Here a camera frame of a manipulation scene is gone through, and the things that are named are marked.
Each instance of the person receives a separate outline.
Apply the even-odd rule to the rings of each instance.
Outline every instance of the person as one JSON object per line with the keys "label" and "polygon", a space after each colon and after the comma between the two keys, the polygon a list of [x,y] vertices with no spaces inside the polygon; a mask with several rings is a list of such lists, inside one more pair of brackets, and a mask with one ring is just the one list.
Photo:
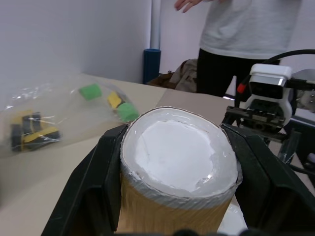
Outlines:
{"label": "person", "polygon": [[[254,64],[287,51],[302,0],[205,1],[212,3],[200,41],[197,93],[223,97],[233,76],[237,88]],[[201,2],[177,0],[175,8],[185,13]],[[249,96],[246,88],[242,100]]]}

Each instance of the table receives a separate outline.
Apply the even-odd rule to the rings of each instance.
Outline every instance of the table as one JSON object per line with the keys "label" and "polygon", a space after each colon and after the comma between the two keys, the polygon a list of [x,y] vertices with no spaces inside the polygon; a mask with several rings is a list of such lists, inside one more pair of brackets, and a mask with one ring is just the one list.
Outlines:
{"label": "table", "polygon": [[[174,106],[201,114],[219,125],[226,107],[233,104],[210,95],[104,80],[125,92],[140,113],[156,106]],[[104,123],[85,134],[81,139],[86,140],[81,142],[56,144],[36,152],[0,158],[0,235],[40,235],[72,171],[99,137],[115,126],[117,124]]]}

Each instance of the white t-shirt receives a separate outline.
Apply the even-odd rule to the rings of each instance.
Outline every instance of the white t-shirt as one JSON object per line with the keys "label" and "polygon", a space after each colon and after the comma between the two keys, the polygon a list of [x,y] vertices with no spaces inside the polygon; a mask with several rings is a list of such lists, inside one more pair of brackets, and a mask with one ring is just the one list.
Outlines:
{"label": "white t-shirt", "polygon": [[246,59],[268,59],[287,51],[302,0],[215,0],[200,48]]}

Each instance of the plastic bag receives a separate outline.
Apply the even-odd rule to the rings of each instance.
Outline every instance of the plastic bag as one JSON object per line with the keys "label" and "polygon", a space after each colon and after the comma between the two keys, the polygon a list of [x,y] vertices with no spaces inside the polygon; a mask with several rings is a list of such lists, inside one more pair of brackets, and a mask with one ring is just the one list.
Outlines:
{"label": "plastic bag", "polygon": [[66,142],[104,122],[130,122],[139,116],[119,88],[96,77],[46,83],[8,97],[0,113],[1,155]]}

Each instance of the hand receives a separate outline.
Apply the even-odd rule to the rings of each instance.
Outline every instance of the hand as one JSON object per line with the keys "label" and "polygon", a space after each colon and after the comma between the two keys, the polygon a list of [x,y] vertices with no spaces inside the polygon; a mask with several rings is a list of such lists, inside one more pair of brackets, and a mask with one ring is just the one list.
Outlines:
{"label": "hand", "polygon": [[182,9],[184,6],[186,6],[183,10],[183,13],[187,12],[189,9],[191,9],[193,6],[196,6],[197,4],[201,3],[202,0],[177,0],[175,3],[176,10]]}

